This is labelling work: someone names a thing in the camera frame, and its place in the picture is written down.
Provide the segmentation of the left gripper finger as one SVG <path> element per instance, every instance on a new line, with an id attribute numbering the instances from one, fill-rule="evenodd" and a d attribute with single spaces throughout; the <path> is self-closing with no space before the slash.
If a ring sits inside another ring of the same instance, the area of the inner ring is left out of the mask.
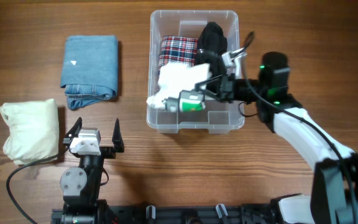
<path id="1" fill-rule="evenodd" d="M 114 124 L 114 131 L 113 131 L 113 135 L 112 135 L 112 144 L 113 144 L 114 151 L 116 153 L 124 152 L 125 146 L 124 146 L 124 141 L 122 138 L 120 123 L 119 123 L 118 118 L 116 119 L 116 122 Z"/>
<path id="2" fill-rule="evenodd" d="M 75 124 L 71 127 L 71 129 L 66 133 L 64 138 L 65 139 L 75 138 L 80 132 L 81 128 L 82 128 L 82 118 L 79 117 L 76 120 Z"/>

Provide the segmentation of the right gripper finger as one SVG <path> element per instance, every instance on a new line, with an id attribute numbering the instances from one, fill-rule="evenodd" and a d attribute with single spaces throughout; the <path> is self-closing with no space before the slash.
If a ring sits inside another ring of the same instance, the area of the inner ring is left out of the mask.
<path id="1" fill-rule="evenodd" d="M 219 75 L 219 76 L 216 76 L 216 77 L 213 77 L 213 78 L 209 78 L 209 79 L 207 79 L 205 81 L 195 83 L 194 89 L 195 90 L 201 90 L 201 87 L 204 86 L 204 85 L 207 85 L 209 83 L 221 82 L 222 77 L 223 77 L 222 75 Z"/>
<path id="2" fill-rule="evenodd" d="M 204 94 L 208 99 L 214 99 L 216 101 L 221 101 L 219 97 L 219 93 L 214 93 L 208 89 L 200 89 L 200 93 Z"/>

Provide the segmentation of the white printed t-shirt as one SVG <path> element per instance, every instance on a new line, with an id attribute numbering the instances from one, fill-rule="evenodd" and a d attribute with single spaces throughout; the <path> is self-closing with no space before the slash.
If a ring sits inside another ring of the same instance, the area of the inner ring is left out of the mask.
<path id="1" fill-rule="evenodd" d="M 147 105 L 171 113 L 204 110 L 205 96 L 195 89 L 195 85 L 211 78 L 209 67 L 208 63 L 189 67 L 176 62 L 161 66 L 159 90 L 147 98 Z"/>

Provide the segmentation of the black garment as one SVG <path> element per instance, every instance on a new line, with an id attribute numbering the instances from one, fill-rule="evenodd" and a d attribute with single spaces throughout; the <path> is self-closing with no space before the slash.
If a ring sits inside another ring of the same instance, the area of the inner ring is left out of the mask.
<path id="1" fill-rule="evenodd" d="M 227 51 L 227 39 L 215 22 L 207 23 L 197 41 L 194 65 L 208 63 L 211 78 L 227 73 L 221 55 Z"/>

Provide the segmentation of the red plaid shirt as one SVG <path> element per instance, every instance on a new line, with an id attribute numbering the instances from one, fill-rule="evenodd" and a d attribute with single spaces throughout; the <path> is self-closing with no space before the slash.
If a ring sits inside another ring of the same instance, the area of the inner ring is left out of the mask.
<path id="1" fill-rule="evenodd" d="M 162 38 L 158 56 L 158 72 L 169 62 L 193 66 L 198 39 L 166 35 Z"/>

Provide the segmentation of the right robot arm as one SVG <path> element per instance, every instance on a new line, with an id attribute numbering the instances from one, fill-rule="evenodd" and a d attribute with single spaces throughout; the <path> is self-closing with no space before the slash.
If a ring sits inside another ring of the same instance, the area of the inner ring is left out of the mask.
<path id="1" fill-rule="evenodd" d="M 358 223 L 358 153 L 324 131 L 288 92 L 287 56 L 268 52 L 256 80 L 219 75 L 195 85 L 213 84 L 203 94 L 221 102 L 255 103 L 271 132 L 286 140 L 314 172 L 311 195 L 278 200 L 283 223 Z"/>

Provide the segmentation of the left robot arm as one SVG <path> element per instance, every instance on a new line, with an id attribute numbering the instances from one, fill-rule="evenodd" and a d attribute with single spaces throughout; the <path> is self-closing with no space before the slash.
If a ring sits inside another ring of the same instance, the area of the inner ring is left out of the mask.
<path id="1" fill-rule="evenodd" d="M 71 154 L 79 158 L 79 165 L 67 169 L 60 178 L 63 191 L 63 210 L 60 222 L 118 223 L 118 217 L 105 199 L 99 198 L 102 174 L 106 173 L 104 161 L 115 159 L 117 153 L 124 152 L 119 120 L 114 124 L 112 146 L 101 146 L 101 135 L 97 128 L 82 127 L 78 118 L 63 138 L 63 145 Z"/>

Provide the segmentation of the clear plastic storage container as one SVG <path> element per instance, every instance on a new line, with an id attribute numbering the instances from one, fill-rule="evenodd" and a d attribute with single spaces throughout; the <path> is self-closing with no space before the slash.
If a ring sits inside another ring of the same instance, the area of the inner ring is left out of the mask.
<path id="1" fill-rule="evenodd" d="M 216 22 L 227 38 L 227 49 L 241 47 L 239 20 L 234 11 L 156 10 L 150 16 L 150 50 L 148 96 L 158 89 L 158 56 L 162 38 L 166 35 L 198 38 L 208 22 Z M 244 109 L 238 102 L 220 103 L 206 100 L 203 111 L 171 113 L 147 107 L 147 124 L 161 133 L 177 133 L 180 129 L 207 129 L 211 134 L 225 134 L 243 127 Z"/>

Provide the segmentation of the folded cream white cloth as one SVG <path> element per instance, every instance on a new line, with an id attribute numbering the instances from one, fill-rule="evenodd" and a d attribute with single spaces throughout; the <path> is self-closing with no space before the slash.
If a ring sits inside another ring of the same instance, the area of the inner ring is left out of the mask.
<path id="1" fill-rule="evenodd" d="M 2 149 L 15 165 L 24 165 L 58 154 L 58 107 L 45 101 L 4 103 L 0 114 L 9 128 Z"/>

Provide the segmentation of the folded blue denim jeans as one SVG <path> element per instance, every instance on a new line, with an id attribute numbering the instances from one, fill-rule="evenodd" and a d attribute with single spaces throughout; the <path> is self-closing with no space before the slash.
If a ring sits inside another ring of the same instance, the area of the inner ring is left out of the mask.
<path id="1" fill-rule="evenodd" d="M 65 41 L 60 87 L 70 110 L 117 97 L 118 41 L 114 35 L 72 35 Z"/>

